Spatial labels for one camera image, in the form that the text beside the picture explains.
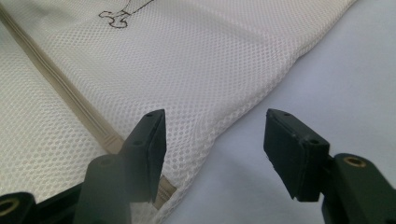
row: zipper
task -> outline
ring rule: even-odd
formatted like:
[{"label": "zipper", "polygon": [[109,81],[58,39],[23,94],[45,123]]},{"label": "zipper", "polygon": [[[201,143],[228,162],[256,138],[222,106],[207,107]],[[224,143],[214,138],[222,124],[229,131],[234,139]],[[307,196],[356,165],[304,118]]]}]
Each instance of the zipper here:
[{"label": "zipper", "polygon": [[0,21],[101,147],[109,153],[118,153],[124,140],[64,76],[47,54],[40,50],[35,41],[11,19],[1,5]]}]

